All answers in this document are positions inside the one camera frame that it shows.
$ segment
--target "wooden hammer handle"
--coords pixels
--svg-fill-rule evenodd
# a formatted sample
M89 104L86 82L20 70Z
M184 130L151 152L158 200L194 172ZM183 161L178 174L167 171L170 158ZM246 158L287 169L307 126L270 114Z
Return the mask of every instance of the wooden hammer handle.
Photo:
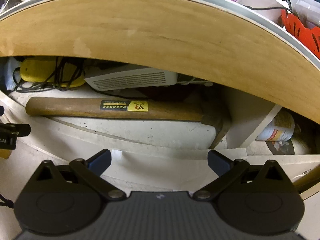
M201 107L180 102L106 100L105 98L30 98L28 115L201 121Z

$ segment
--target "red plastic object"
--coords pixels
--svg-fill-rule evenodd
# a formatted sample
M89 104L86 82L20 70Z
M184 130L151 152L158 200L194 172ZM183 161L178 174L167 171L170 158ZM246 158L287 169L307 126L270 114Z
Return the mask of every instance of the red plastic object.
M320 28L306 28L298 17L287 13L284 9L281 10L281 19L287 32L297 38L320 59Z

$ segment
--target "yellow object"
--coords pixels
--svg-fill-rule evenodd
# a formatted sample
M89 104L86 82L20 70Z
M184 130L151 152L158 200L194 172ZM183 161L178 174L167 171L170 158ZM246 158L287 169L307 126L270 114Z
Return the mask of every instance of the yellow object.
M12 150L0 149L0 158L8 159Z
M20 66L20 76L27 82L44 82L55 70L56 57L31 57L25 59ZM63 81L70 80L76 66L70 63L66 63L63 68ZM54 82L54 76L48 80L48 82ZM85 83L84 75L81 74L76 80L74 80L70 87L78 87ZM67 83L63 83L61 87L66 87Z
M131 101L128 106L128 111L148 112L148 102L147 101Z

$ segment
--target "black and yellow sticker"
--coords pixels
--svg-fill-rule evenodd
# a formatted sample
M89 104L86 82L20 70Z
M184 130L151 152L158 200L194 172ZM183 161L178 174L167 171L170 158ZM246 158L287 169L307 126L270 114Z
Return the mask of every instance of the black and yellow sticker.
M148 102L102 100L100 110L148 112Z

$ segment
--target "white vented box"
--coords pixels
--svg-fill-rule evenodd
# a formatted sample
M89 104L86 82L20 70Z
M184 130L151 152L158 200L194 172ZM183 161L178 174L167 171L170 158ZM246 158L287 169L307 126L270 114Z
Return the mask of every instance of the white vented box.
M100 70L89 67L84 80L98 91L125 88L168 86L177 83L178 74L171 71L127 64Z

